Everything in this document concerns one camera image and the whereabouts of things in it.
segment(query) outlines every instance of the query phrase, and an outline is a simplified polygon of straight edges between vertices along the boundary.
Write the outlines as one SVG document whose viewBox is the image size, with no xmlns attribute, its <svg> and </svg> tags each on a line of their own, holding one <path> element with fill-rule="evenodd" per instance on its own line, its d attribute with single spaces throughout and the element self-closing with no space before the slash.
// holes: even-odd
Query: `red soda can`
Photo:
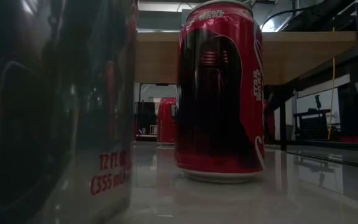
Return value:
<svg viewBox="0 0 358 224">
<path fill-rule="evenodd" d="M 239 1 L 208 1 L 179 35 L 175 163 L 193 179 L 243 182 L 263 171 L 262 32 Z"/>
<path fill-rule="evenodd" d="M 157 144 L 173 146 L 175 143 L 175 121 L 177 99 L 175 97 L 164 97 L 158 106 L 158 133 Z"/>
</svg>

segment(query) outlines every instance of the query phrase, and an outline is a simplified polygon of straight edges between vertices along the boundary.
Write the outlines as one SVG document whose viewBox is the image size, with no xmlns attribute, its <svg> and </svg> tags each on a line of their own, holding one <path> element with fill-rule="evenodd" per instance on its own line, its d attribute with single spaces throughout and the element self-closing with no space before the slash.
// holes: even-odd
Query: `yellow cable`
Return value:
<svg viewBox="0 0 358 224">
<path fill-rule="evenodd" d="M 331 137 L 331 123 L 333 121 L 333 101 L 334 101 L 334 82 L 335 82 L 335 57 L 333 57 L 333 87 L 331 88 L 331 109 L 329 110 L 330 112 L 330 117 L 329 117 L 329 129 L 328 129 L 328 140 Z"/>
</svg>

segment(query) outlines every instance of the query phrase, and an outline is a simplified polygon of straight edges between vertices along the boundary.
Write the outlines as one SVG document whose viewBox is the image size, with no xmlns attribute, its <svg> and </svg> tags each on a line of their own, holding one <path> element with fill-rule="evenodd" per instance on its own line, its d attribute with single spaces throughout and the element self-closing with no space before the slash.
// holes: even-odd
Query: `star wars can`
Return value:
<svg viewBox="0 0 358 224">
<path fill-rule="evenodd" d="M 188 176 L 243 182 L 263 171 L 262 32 L 239 1 L 208 1 L 179 37 L 175 163 Z"/>
</svg>

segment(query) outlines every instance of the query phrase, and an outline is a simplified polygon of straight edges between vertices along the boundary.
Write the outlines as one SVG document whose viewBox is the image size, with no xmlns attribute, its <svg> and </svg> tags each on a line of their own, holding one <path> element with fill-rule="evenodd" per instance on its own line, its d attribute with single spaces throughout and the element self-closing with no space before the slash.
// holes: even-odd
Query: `wooden table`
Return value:
<svg viewBox="0 0 358 224">
<path fill-rule="evenodd" d="M 139 33 L 135 82 L 175 84 L 177 42 L 177 32 Z M 285 84 L 356 45 L 356 32 L 264 33 L 264 83 Z"/>
</svg>

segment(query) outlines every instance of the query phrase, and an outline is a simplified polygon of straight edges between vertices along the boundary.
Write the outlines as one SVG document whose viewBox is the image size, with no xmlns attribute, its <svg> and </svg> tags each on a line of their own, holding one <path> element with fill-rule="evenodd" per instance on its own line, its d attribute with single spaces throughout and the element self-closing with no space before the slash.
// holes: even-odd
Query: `glossy floor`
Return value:
<svg viewBox="0 0 358 224">
<path fill-rule="evenodd" d="M 187 179 L 173 150 L 138 144 L 132 203 L 121 223 L 358 223 L 358 167 L 267 151 L 246 184 Z"/>
</svg>

